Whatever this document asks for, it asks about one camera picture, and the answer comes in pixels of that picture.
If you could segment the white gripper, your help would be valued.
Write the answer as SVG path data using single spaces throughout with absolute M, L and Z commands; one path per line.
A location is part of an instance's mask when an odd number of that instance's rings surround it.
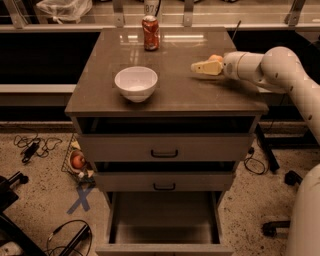
M 242 59 L 247 52 L 235 51 L 225 53 L 222 64 L 217 60 L 200 61 L 191 65 L 191 71 L 199 74 L 217 76 L 222 72 L 226 78 L 234 80 L 246 80 L 247 74 Z

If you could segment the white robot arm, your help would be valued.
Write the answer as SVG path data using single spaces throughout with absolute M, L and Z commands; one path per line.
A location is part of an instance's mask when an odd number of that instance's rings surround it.
M 282 88 L 320 143 L 320 85 L 308 76 L 292 50 L 274 47 L 264 54 L 234 51 L 213 55 L 193 63 L 191 70 Z M 308 171 L 299 186 L 285 256 L 320 256 L 320 164 Z

